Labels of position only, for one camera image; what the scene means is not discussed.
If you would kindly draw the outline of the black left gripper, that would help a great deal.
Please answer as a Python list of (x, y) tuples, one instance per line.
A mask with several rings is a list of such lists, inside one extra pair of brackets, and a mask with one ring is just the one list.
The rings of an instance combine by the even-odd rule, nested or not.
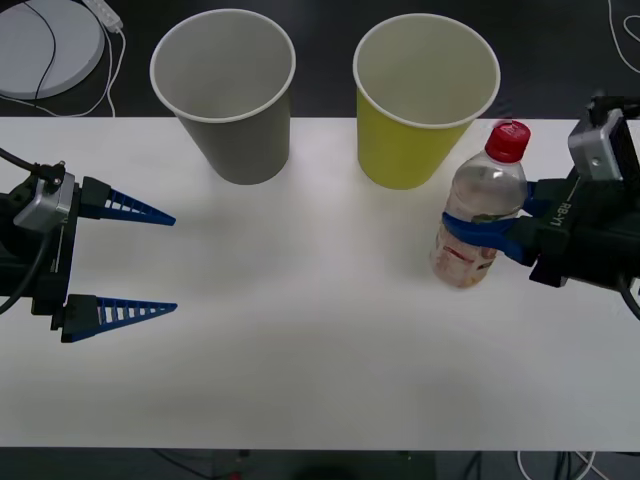
[(176, 303), (148, 302), (95, 295), (67, 298), (79, 214), (174, 226), (176, 219), (92, 177), (73, 187), (68, 216), (47, 233), (25, 230), (1, 212), (1, 313), (29, 299), (31, 313), (56, 316), (60, 311), (61, 342), (74, 343), (174, 312)]

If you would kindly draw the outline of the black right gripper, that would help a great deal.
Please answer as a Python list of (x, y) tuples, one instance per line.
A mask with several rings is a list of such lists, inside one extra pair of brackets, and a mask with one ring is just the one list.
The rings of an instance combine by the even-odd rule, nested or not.
[(529, 279), (559, 288), (567, 280), (609, 290), (639, 278), (639, 193), (621, 180), (541, 179), (527, 184), (526, 215), (467, 222), (443, 213), (458, 240), (535, 265)]

